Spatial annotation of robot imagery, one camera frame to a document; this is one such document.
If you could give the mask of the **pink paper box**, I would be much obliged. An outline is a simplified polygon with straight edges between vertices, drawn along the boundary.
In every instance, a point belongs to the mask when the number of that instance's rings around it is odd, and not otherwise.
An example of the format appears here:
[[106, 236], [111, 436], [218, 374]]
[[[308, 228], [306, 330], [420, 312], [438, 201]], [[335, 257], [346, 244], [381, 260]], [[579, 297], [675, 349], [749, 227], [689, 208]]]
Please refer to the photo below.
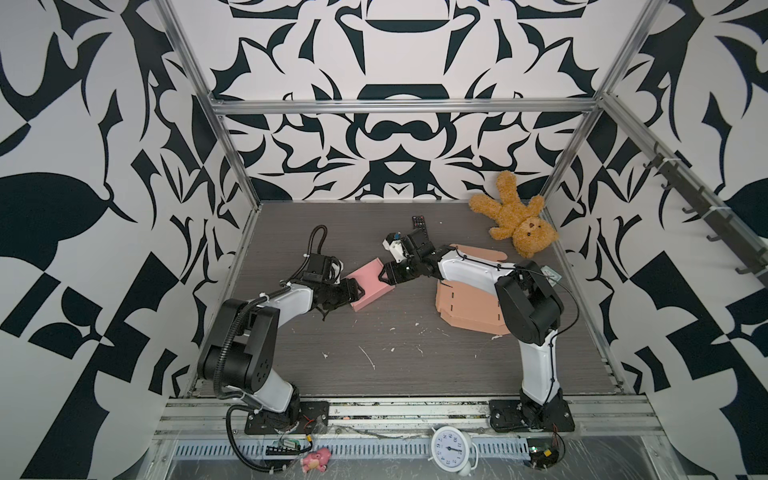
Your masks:
[[347, 279], [355, 279], [364, 290], [362, 298], [351, 303], [351, 307], [356, 313], [395, 289], [394, 286], [388, 285], [378, 278], [383, 267], [383, 262], [379, 258], [374, 258], [347, 276]]

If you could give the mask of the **peach paper box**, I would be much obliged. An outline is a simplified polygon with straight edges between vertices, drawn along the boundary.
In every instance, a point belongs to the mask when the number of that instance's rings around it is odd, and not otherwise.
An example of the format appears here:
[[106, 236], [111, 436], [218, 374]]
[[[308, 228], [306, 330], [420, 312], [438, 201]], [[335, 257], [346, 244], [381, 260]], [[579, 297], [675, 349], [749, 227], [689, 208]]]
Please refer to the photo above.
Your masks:
[[494, 336], [509, 335], [495, 294], [461, 282], [439, 281], [436, 310], [449, 325]]

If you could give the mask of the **black tv remote control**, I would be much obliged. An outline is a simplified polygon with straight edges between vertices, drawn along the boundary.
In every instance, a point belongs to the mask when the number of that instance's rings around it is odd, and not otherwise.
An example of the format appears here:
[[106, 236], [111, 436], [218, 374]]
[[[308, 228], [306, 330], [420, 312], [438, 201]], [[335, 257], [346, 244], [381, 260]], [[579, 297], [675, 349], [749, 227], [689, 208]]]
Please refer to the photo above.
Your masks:
[[412, 224], [413, 229], [416, 232], [423, 233], [425, 235], [428, 234], [427, 227], [426, 227], [426, 221], [423, 216], [413, 216], [412, 217]]

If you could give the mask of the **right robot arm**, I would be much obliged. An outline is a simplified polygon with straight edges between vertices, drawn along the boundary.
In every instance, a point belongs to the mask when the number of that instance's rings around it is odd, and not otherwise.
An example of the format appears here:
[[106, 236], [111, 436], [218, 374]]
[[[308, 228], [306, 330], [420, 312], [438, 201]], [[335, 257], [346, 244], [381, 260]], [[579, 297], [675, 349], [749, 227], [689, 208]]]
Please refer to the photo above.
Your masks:
[[493, 263], [458, 247], [436, 247], [426, 232], [390, 233], [383, 240], [393, 260], [379, 279], [398, 285], [421, 276], [459, 282], [493, 296], [509, 332], [518, 340], [522, 362], [519, 401], [489, 403], [497, 432], [573, 432], [574, 418], [556, 370], [556, 341], [564, 305], [535, 262]]

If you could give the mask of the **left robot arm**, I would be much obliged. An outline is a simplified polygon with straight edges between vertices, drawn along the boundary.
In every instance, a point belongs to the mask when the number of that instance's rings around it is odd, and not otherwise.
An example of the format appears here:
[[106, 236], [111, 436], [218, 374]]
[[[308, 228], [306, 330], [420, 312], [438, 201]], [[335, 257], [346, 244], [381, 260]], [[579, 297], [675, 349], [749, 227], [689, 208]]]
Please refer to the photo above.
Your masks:
[[224, 301], [198, 360], [197, 375], [217, 399], [251, 408], [276, 430], [300, 416], [298, 388], [274, 369], [279, 327], [312, 311], [326, 317], [365, 294], [357, 280], [341, 277], [341, 260], [322, 252], [327, 234], [324, 225], [313, 228], [302, 264], [278, 290]]

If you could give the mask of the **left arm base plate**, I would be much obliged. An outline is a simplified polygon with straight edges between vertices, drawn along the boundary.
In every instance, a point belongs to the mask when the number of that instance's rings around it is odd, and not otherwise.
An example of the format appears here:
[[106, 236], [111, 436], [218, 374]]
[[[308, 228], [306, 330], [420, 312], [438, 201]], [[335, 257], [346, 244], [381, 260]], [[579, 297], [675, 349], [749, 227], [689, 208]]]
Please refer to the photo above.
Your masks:
[[250, 413], [247, 417], [244, 432], [247, 435], [269, 435], [278, 433], [301, 434], [308, 430], [307, 425], [324, 423], [329, 415], [330, 404], [327, 401], [300, 400], [292, 403], [288, 410], [276, 413], [262, 410]]

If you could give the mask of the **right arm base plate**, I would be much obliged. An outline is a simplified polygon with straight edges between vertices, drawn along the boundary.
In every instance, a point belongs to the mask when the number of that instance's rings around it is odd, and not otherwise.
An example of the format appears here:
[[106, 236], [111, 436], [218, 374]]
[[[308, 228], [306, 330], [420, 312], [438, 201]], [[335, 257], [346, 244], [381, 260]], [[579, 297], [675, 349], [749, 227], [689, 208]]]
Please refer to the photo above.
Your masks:
[[498, 433], [522, 431], [574, 432], [569, 404], [560, 396], [544, 405], [527, 397], [522, 400], [491, 400], [490, 427]]

